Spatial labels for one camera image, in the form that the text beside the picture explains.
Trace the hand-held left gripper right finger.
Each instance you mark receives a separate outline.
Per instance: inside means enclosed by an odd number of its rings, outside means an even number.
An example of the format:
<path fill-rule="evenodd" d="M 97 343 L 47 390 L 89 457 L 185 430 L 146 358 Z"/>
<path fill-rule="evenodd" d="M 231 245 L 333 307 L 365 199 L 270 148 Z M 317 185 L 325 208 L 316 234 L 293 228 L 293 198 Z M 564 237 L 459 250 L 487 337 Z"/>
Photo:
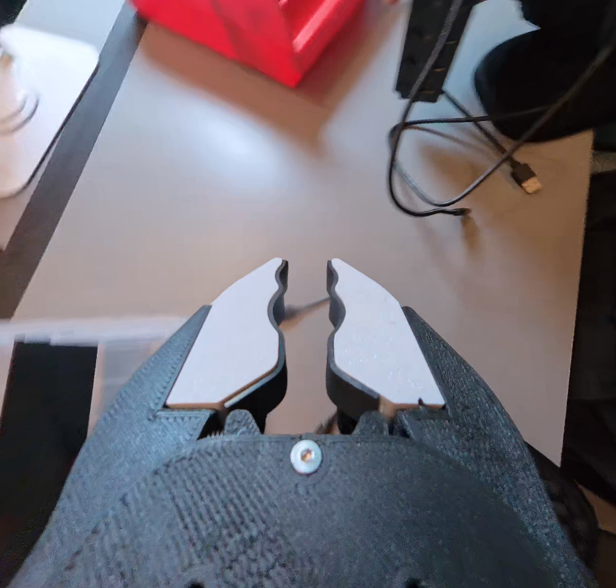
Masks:
<path fill-rule="evenodd" d="M 392 423 L 401 411 L 446 406 L 434 367 L 387 289 L 335 258 L 327 262 L 327 292 L 326 388 L 338 433 L 351 434 L 366 413 Z"/>

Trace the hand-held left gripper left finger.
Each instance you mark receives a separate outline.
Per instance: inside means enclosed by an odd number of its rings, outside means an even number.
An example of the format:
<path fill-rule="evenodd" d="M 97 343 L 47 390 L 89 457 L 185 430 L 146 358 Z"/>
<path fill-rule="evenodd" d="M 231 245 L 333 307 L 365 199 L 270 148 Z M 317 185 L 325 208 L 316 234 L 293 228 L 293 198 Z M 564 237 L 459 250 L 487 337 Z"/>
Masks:
<path fill-rule="evenodd" d="M 175 378 L 170 409 L 248 411 L 263 432 L 287 391 L 285 315 L 288 261 L 273 258 L 211 304 Z"/>

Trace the clear plastic bin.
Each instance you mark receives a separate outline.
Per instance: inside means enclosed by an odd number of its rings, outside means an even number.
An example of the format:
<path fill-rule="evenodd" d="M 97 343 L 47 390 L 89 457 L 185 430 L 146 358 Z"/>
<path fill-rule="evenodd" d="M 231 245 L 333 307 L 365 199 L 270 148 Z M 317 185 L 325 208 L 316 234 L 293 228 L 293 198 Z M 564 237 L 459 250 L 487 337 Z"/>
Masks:
<path fill-rule="evenodd" d="M 4 406 L 14 345 L 33 342 L 62 346 L 95 346 L 98 349 L 91 407 L 97 412 L 110 400 L 105 390 L 105 349 L 128 347 L 129 354 L 150 356 L 178 330 L 187 316 L 145 318 L 40 318 L 1 320 L 1 406 Z"/>

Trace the black usb hub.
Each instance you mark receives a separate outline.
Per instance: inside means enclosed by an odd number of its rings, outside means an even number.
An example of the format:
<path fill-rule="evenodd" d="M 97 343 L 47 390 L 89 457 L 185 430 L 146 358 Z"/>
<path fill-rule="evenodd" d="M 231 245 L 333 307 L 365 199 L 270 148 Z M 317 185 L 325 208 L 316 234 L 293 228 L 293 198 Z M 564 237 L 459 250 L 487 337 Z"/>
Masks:
<path fill-rule="evenodd" d="M 481 0 L 413 0 L 396 91 L 411 103 L 442 94 L 473 7 Z"/>

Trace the red open-front bin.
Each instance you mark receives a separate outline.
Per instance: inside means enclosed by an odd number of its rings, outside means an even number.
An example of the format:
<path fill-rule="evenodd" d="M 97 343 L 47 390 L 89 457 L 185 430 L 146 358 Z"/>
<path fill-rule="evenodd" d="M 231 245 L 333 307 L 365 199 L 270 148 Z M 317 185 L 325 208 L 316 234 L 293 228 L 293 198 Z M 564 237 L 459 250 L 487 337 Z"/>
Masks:
<path fill-rule="evenodd" d="M 366 0 L 129 0 L 138 15 L 293 89 Z"/>

